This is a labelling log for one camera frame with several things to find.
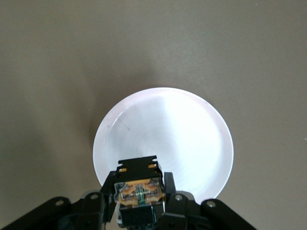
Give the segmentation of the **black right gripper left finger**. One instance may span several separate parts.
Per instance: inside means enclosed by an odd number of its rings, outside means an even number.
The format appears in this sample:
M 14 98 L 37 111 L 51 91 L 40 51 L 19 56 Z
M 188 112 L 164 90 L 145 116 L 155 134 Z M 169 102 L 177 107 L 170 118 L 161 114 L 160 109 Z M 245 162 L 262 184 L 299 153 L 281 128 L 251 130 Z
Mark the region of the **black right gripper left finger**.
M 114 179 L 111 171 L 100 190 L 88 191 L 72 203 L 54 197 L 5 226 L 4 230 L 104 230 L 115 211 Z

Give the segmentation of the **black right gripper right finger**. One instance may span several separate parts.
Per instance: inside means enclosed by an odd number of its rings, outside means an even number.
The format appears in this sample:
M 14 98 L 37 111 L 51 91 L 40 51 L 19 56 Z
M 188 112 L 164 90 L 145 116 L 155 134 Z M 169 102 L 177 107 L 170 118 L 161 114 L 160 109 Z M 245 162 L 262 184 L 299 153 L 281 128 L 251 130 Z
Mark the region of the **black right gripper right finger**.
M 254 230 L 229 206 L 218 199 L 199 205 L 191 193 L 176 190 L 171 172 L 164 174 L 165 212 L 158 220 L 159 230 Z

